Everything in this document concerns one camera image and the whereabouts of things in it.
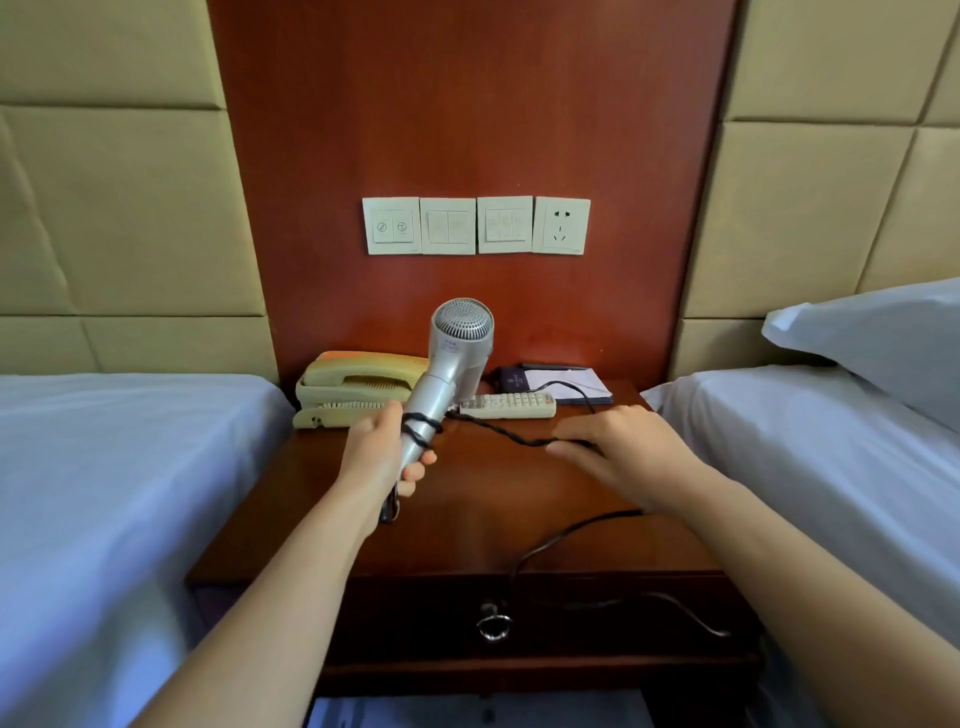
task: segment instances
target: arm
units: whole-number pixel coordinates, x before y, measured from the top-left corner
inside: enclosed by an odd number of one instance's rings
[[[135,728],[302,724],[350,567],[394,485],[401,413],[388,402],[350,428],[337,481]],[[435,460],[428,451],[406,468],[402,495],[413,493],[423,465]]]
[[[658,415],[617,407],[554,435],[604,456],[572,443],[548,452],[689,525],[840,725],[960,725],[960,651],[701,462]]]

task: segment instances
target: beige telephone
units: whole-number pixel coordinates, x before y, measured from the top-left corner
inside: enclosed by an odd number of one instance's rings
[[[386,400],[407,401],[429,363],[401,354],[324,352],[297,382],[294,427],[349,427]]]

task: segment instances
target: upholstered panel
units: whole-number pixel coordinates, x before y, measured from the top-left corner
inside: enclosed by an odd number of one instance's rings
[[[956,27],[940,78],[933,89],[925,124],[960,126],[960,25]]]
[[[96,371],[97,363],[78,317],[0,316],[0,374]]]
[[[256,374],[276,381],[264,316],[84,319],[104,372]]]
[[[0,103],[219,108],[204,0],[0,0]]]
[[[958,0],[753,0],[729,119],[912,123]]]
[[[706,369],[800,364],[813,359],[771,344],[760,333],[762,327],[762,319],[682,319],[669,378]]]
[[[0,112],[0,313],[71,313],[66,278]]]
[[[204,0],[0,0],[0,373],[276,380],[223,105]]]
[[[225,112],[6,116],[79,312],[263,313]]]
[[[960,276],[960,0],[743,8],[671,376],[794,361],[771,310]]]
[[[856,289],[910,131],[726,124],[684,316],[747,318]]]
[[[919,129],[859,290],[955,276],[960,276],[960,130]]]

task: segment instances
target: hair dryer grille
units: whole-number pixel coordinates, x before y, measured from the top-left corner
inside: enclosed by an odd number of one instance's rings
[[[442,333],[462,341],[479,341],[491,332],[490,310],[474,299],[447,301],[433,317],[434,326]]]

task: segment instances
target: pillow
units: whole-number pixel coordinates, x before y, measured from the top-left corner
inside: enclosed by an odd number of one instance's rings
[[[960,278],[783,308],[763,335],[833,359],[960,432]]]

